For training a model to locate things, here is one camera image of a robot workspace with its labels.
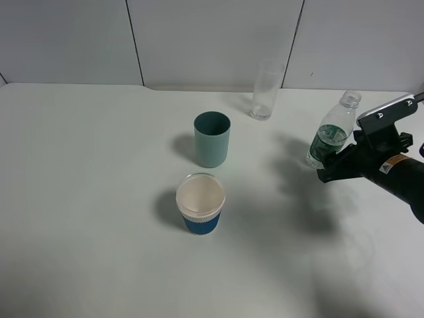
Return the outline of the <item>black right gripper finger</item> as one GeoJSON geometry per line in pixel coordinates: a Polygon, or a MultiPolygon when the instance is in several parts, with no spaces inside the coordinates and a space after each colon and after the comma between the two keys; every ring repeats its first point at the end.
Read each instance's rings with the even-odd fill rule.
{"type": "Polygon", "coordinates": [[[348,145],[340,152],[329,152],[323,157],[323,168],[317,170],[317,176],[323,183],[337,180],[349,180],[356,177],[356,170],[350,159],[355,151],[355,145],[348,145]]]}

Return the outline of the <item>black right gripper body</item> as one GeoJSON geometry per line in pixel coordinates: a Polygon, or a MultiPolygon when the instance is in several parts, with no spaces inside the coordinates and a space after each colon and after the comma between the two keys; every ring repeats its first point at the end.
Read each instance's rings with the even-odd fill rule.
{"type": "Polygon", "coordinates": [[[354,131],[354,145],[347,157],[350,171],[356,178],[366,178],[407,203],[413,215],[423,222],[423,163],[405,153],[413,144],[411,134],[398,136],[378,133],[374,148],[361,131],[354,131]]]}

